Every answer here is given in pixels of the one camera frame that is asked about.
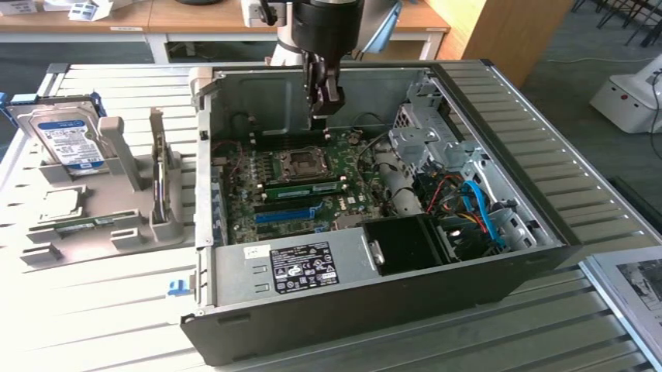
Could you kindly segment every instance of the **barcode sticker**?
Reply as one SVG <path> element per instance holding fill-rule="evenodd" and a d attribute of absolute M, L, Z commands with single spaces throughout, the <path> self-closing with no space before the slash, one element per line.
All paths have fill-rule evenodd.
<path fill-rule="evenodd" d="M 141 27 L 110 27 L 110 31 L 142 31 Z"/>

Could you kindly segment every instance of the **cpu socket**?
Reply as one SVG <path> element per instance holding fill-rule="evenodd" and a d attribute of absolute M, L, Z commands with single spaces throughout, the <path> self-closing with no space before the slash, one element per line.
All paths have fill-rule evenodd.
<path fill-rule="evenodd" d="M 324 151 L 319 147 L 287 151 L 280 156 L 281 179 L 307 180 L 328 176 Z"/>

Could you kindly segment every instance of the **white label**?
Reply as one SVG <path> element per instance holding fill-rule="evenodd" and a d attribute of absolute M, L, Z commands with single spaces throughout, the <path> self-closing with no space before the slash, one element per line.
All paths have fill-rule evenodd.
<path fill-rule="evenodd" d="M 37 127 L 61 165 L 82 170 L 104 164 L 96 142 L 88 138 L 88 127 L 82 120 L 41 122 Z"/>
<path fill-rule="evenodd" d="M 109 225 L 110 223 L 114 222 L 114 218 L 108 217 L 106 219 L 94 219 L 94 222 L 97 225 Z"/>
<path fill-rule="evenodd" d="M 271 245 L 264 246 L 247 246 L 244 247 L 244 258 L 249 260 L 251 258 L 268 257 L 271 251 Z"/>
<path fill-rule="evenodd" d="M 289 191 L 289 192 L 281 192 L 280 194 L 277 194 L 277 197 L 279 198 L 287 198 L 289 196 L 303 196 L 303 195 L 308 195 L 308 194 L 309 194 L 308 190 Z"/>
<path fill-rule="evenodd" d="M 57 229 L 58 233 L 64 233 L 66 231 L 76 231 L 82 229 L 92 229 L 94 227 L 93 223 L 81 223 L 80 225 L 66 226 Z"/>
<path fill-rule="evenodd" d="M 110 31 L 141 31 L 141 27 L 110 27 Z"/>
<path fill-rule="evenodd" d="M 312 191 L 328 191 L 328 190 L 335 190 L 337 187 L 337 184 L 323 184 L 320 186 L 313 186 Z"/>

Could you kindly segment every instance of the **warning label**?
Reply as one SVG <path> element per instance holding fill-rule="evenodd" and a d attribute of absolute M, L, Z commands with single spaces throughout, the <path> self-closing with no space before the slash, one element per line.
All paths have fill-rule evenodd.
<path fill-rule="evenodd" d="M 42 122 L 37 125 L 48 147 L 54 152 L 61 165 L 73 169 L 100 167 L 104 163 L 96 142 L 89 138 L 82 120 Z"/>
<path fill-rule="evenodd" d="M 279 294 L 340 283 L 328 242 L 292 246 L 269 253 Z"/>

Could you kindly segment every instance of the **hard drive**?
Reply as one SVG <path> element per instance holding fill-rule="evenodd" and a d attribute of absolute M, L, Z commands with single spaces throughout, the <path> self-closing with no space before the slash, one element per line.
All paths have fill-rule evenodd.
<path fill-rule="evenodd" d="M 108 171 L 105 159 L 114 153 L 98 133 L 104 110 L 97 95 L 29 101 L 16 96 L 6 110 L 25 134 L 44 145 L 44 165 L 61 164 L 73 176 Z"/>

